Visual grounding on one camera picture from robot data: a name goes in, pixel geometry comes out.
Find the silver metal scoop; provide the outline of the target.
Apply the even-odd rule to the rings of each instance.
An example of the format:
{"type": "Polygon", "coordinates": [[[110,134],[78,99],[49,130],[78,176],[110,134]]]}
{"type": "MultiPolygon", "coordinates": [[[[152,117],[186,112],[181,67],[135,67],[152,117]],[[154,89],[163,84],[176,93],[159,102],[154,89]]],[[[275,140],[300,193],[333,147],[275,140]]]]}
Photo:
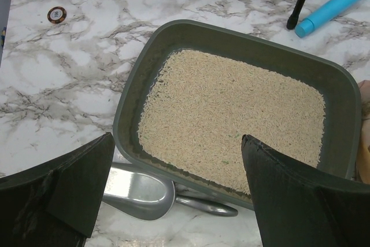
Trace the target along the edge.
{"type": "Polygon", "coordinates": [[[177,194],[172,180],[151,174],[130,163],[112,163],[102,202],[146,221],[162,218],[174,203],[215,216],[238,215],[238,211],[228,205],[177,194]]]}

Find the pink cat litter bag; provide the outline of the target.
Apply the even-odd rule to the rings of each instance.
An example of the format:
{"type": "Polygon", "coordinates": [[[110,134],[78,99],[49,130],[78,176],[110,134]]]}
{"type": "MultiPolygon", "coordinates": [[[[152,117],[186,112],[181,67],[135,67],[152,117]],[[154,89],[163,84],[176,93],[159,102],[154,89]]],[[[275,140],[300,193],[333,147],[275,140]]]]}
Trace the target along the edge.
{"type": "Polygon", "coordinates": [[[361,94],[361,134],[356,158],[357,179],[369,184],[369,80],[358,84],[361,94]]]}

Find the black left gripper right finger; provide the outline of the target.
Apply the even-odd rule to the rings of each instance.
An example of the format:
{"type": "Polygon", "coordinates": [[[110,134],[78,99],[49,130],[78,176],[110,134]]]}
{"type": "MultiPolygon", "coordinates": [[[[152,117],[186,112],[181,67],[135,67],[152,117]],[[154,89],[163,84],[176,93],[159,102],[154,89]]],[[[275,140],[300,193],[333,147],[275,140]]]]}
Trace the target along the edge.
{"type": "Polygon", "coordinates": [[[251,135],[243,164],[263,246],[369,246],[369,185],[339,178],[251,135]]]}

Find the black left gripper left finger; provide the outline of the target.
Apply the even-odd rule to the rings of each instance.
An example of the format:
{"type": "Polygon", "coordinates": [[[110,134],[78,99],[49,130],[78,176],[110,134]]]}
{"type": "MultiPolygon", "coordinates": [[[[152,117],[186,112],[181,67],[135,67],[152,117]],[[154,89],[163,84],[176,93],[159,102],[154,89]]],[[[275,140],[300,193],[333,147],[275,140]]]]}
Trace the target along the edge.
{"type": "Polygon", "coordinates": [[[84,246],[93,233],[114,149],[107,132],[1,178],[1,246],[84,246]]]}

